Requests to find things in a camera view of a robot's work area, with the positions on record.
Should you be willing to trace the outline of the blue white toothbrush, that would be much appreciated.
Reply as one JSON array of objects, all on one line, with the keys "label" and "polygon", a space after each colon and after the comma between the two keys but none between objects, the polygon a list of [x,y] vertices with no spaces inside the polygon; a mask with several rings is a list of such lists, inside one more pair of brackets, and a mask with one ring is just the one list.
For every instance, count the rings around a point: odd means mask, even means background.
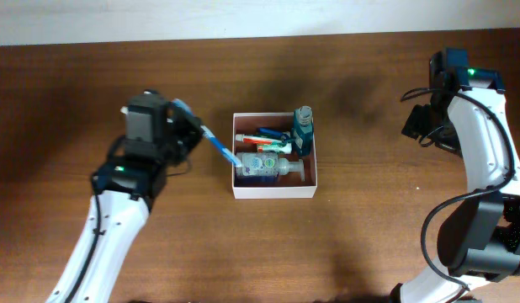
[{"label": "blue white toothbrush", "polygon": [[241,167],[241,160],[226,146],[224,146],[217,137],[213,134],[213,132],[204,124],[204,122],[194,115],[191,108],[181,99],[175,98],[170,102],[170,104],[183,111],[183,117],[195,128],[200,134],[206,138],[214,148],[229,162],[233,167]]}]

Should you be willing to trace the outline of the green white Dettol soap bar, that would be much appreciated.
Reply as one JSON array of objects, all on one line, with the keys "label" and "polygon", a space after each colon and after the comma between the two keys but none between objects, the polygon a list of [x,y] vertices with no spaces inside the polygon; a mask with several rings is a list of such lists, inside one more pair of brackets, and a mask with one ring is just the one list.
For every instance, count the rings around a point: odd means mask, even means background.
[{"label": "green white Dettol soap bar", "polygon": [[292,153],[292,144],[290,142],[284,144],[257,145],[257,152],[275,152],[289,155]]}]

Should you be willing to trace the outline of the dark blue Dettol foam bottle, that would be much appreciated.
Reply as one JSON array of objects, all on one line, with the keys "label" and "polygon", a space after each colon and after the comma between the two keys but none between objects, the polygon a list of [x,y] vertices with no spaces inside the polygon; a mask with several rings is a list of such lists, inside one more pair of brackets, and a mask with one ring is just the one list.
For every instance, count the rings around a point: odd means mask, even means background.
[{"label": "dark blue Dettol foam bottle", "polygon": [[290,161],[274,152],[238,152],[242,165],[235,168],[237,183],[276,183],[281,176],[298,175],[306,180],[305,164],[302,160]]}]

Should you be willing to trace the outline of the teal toothpaste tube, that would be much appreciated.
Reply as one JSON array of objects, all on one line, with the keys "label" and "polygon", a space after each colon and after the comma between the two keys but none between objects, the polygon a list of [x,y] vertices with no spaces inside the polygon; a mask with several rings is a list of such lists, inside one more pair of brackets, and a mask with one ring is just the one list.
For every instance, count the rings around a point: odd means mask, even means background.
[{"label": "teal toothpaste tube", "polygon": [[265,136],[252,136],[252,135],[243,135],[243,134],[236,134],[235,140],[243,143],[252,143],[257,145],[286,145],[288,141],[280,140],[280,139],[274,139],[270,137]]}]

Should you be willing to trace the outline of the teal Listerine mouthwash bottle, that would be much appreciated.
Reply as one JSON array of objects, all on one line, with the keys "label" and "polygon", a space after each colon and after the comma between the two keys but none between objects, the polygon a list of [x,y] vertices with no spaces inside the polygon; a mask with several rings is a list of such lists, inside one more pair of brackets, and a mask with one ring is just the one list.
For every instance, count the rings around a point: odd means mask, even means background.
[{"label": "teal Listerine mouthwash bottle", "polygon": [[293,149],[300,157],[310,154],[314,135],[313,113],[309,106],[301,106],[294,111],[294,123],[291,131]]}]

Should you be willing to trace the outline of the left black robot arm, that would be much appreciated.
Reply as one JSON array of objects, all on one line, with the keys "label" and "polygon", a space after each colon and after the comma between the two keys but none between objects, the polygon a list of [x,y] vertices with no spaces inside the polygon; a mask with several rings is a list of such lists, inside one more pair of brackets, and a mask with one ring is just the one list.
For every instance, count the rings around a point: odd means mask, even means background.
[{"label": "left black robot arm", "polygon": [[146,90],[121,110],[125,133],[91,175],[82,234],[48,300],[106,302],[125,257],[164,189],[168,168],[188,161],[202,139],[200,120],[182,100]]}]

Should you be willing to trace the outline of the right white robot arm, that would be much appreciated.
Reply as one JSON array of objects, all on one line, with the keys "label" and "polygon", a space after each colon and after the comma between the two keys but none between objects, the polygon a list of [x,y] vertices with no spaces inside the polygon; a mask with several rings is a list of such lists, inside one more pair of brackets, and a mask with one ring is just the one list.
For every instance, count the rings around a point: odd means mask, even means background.
[{"label": "right white robot arm", "polygon": [[520,275],[520,161],[506,117],[498,72],[467,66],[432,67],[428,94],[403,128],[421,146],[463,158],[467,191],[433,208],[420,247],[427,266],[398,284],[391,302],[457,302],[471,290]]}]

